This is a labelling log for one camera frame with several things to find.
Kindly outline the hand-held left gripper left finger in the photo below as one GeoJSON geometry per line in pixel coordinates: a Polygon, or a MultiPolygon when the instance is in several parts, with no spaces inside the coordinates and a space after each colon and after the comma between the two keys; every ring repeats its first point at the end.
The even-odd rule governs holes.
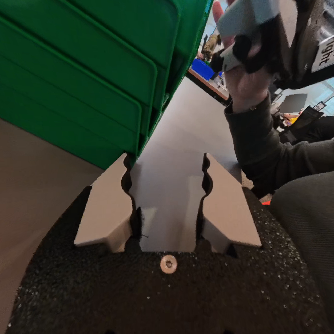
{"type": "Polygon", "coordinates": [[[104,244],[112,253],[120,253],[130,238],[141,239],[142,221],[129,193],[130,171],[130,158],[123,153],[91,184],[75,246],[104,244]]]}

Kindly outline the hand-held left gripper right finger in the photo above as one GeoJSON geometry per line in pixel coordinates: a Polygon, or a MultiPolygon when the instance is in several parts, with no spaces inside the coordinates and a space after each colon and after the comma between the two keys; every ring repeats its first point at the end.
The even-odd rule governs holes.
{"type": "Polygon", "coordinates": [[[202,171],[205,194],[197,214],[196,245],[206,240],[220,254],[232,245],[261,248],[241,183],[209,153],[203,156],[202,171]]]}

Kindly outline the person's right hand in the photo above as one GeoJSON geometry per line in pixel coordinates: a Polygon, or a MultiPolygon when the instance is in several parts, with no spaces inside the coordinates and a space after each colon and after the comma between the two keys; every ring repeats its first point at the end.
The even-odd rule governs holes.
{"type": "Polygon", "coordinates": [[[255,108],[268,96],[272,75],[265,66],[254,73],[247,73],[243,66],[237,66],[225,72],[224,76],[234,113],[255,108]]]}

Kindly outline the person's dark clothed torso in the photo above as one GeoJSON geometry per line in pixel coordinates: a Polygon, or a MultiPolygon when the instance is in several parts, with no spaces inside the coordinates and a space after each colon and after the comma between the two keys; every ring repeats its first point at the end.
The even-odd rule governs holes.
{"type": "Polygon", "coordinates": [[[334,321],[334,173],[299,178],[280,187],[270,211],[307,263],[334,321]]]}

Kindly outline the blue plastic bin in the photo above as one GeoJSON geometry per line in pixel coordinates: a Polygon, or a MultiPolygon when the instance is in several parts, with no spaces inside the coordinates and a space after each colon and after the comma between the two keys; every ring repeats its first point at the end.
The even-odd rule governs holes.
{"type": "Polygon", "coordinates": [[[194,72],[202,76],[207,81],[209,81],[215,75],[215,71],[209,65],[197,58],[194,59],[191,68],[194,72]]]}

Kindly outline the wooden edged table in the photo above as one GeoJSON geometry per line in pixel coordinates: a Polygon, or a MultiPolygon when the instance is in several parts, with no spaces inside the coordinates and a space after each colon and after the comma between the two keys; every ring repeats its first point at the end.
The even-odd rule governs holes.
{"type": "Polygon", "coordinates": [[[231,101],[230,94],[225,87],[221,87],[211,79],[206,80],[192,68],[188,69],[186,77],[221,104],[226,106],[231,101]]]}

